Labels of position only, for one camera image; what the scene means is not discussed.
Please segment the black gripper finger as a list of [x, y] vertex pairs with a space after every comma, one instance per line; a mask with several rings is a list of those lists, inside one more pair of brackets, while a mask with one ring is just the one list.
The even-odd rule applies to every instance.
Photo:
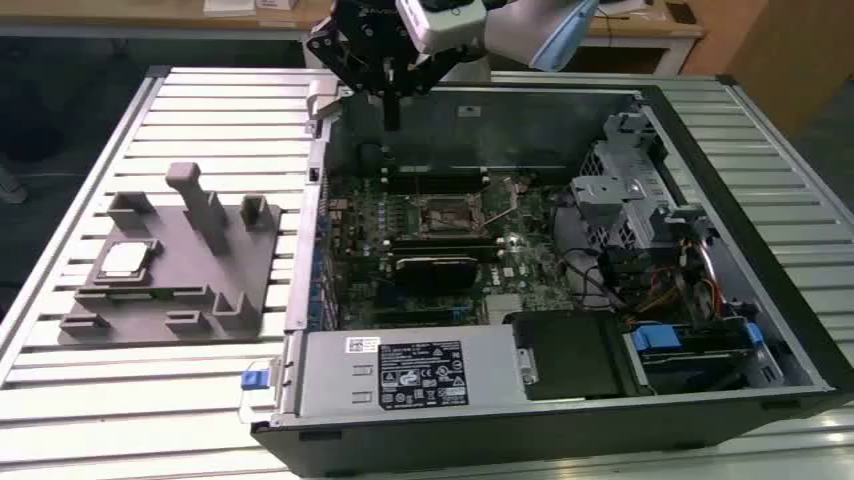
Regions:
[[325, 19], [311, 31], [307, 46], [323, 65], [355, 93], [376, 99], [383, 127], [391, 130], [391, 86], [376, 30], [351, 21]]
[[401, 101], [426, 95], [447, 72], [440, 55], [428, 56], [414, 64], [408, 59], [392, 60], [391, 72], [391, 130], [400, 129]]

